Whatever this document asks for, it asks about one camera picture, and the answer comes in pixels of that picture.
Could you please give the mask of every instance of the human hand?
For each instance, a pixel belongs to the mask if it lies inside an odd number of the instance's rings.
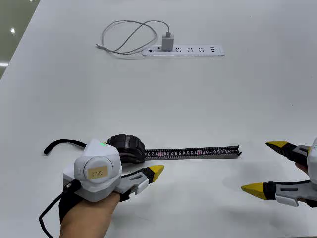
[[[304,171],[308,175],[308,168],[307,166],[301,165],[299,163],[295,163],[296,167],[299,168],[300,170]]]
[[[119,201],[117,193],[99,202],[82,200],[62,219],[60,238],[103,238]]]

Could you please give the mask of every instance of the white table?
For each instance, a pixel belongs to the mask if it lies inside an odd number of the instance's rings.
[[[309,145],[317,134],[316,10],[314,0],[41,0],[0,81],[1,237],[44,237],[38,215],[60,193],[63,168],[81,154],[63,144],[44,157],[51,141],[119,133],[147,148],[239,143],[243,153],[146,162],[165,170],[118,205],[109,237],[316,235],[316,209],[240,189],[307,179],[265,142]],[[94,47],[103,27],[119,19],[165,20],[175,43],[222,44],[226,55],[119,59]],[[148,34],[134,43],[141,36]],[[57,207],[45,223],[57,237]]]

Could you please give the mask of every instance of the charging cable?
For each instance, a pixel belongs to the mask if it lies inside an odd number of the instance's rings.
[[[74,179],[73,181],[69,182],[63,189],[63,192],[53,200],[53,202],[51,202],[49,204],[49,206],[41,213],[41,215],[39,216],[39,221],[40,221],[40,225],[41,228],[43,230],[43,232],[49,237],[49,238],[54,238],[49,231],[46,229],[45,224],[43,222],[43,217],[49,212],[49,210],[51,210],[51,208],[67,193],[74,193],[76,191],[78,191],[81,188],[81,183],[80,181]]]
[[[149,22],[159,22],[159,23],[163,23],[164,25],[167,26],[166,35],[163,35],[163,38],[162,38],[162,50],[163,51],[171,51],[173,49],[173,44],[174,44],[173,34],[171,34],[171,32],[169,31],[169,25],[167,23],[165,23],[164,21],[158,21],[158,20],[148,20],[148,21],[145,21],[145,22],[138,22],[138,21],[133,21],[133,20],[114,21],[111,24],[109,24],[103,30],[103,32],[101,34],[101,44],[100,45],[96,44],[96,47],[98,49],[105,50],[105,51],[107,51],[109,53],[120,54],[120,55],[132,55],[132,54],[141,52],[144,48],[147,48],[147,47],[150,47],[151,45],[153,45],[156,42],[157,38],[158,38],[157,32],[153,29],[153,27],[151,27],[151,26],[149,26],[147,24]],[[105,44],[104,44],[104,38],[105,38],[106,32],[110,28],[112,28],[112,27],[114,27],[116,25],[119,25],[119,24],[123,24],[123,23],[136,23],[136,24],[139,24],[139,26],[128,36],[128,38],[117,49],[111,50],[111,49],[107,48],[105,46]],[[129,51],[125,51],[125,52],[124,51],[119,51],[142,26],[146,26],[146,27],[150,28],[151,31],[154,34],[154,37],[150,41],[148,41],[147,43],[143,44],[140,47],[137,47],[135,49],[132,49],[132,50],[129,50]]]

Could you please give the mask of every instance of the power strip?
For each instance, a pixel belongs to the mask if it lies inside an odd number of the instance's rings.
[[[144,56],[224,56],[219,45],[174,45],[172,51],[162,51],[161,45],[142,50]]]

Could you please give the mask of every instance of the yellow finger tip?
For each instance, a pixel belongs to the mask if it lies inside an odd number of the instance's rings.
[[[149,168],[154,172],[152,182],[155,182],[158,179],[159,175],[162,173],[164,165],[152,165]]]
[[[263,183],[261,183],[261,182],[241,186],[241,189],[244,192],[253,195],[254,197],[257,197],[257,198],[260,198],[263,200],[267,200],[267,198],[263,192]]]
[[[276,141],[268,141],[267,145],[275,145],[279,148],[282,148],[284,145],[286,145],[288,142],[284,140],[276,140]]]

